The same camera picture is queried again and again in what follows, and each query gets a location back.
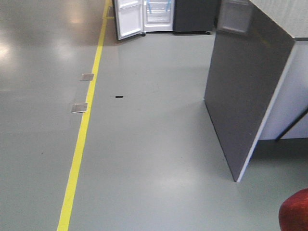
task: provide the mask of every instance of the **dark gray panel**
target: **dark gray panel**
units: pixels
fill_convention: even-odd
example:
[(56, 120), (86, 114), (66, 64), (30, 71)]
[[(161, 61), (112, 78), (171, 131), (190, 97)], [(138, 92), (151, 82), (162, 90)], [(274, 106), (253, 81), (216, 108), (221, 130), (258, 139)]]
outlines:
[(293, 44), (257, 7), (247, 33), (217, 32), (205, 103), (235, 180)]
[(211, 31), (214, 26), (217, 0), (176, 0), (175, 32)]

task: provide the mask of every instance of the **refrigerator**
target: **refrigerator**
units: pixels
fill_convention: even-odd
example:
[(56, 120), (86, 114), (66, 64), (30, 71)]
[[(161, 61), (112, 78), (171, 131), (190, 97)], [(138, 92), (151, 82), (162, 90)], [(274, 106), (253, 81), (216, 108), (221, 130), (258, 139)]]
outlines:
[(117, 39), (173, 31), (174, 0), (113, 0)]

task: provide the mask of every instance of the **red chair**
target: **red chair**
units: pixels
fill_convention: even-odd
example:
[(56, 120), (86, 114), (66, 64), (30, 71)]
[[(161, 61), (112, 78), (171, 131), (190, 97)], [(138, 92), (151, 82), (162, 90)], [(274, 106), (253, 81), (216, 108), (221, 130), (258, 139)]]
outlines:
[(286, 199), (279, 210), (281, 231), (308, 231), (308, 189)]

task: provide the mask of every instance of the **gray floor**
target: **gray floor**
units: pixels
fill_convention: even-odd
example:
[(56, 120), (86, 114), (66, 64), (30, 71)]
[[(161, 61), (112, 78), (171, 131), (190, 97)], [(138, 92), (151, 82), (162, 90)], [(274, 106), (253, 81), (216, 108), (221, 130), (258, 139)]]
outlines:
[(0, 230), (54, 231), (102, 24), (100, 0), (0, 3)]
[[(0, 230), (55, 230), (103, 2), (17, 2), (0, 14)], [(232, 181), (203, 102), (213, 42), (116, 42), (109, 19), (71, 231), (279, 230), (280, 204), (308, 185), (305, 149), (261, 146)]]

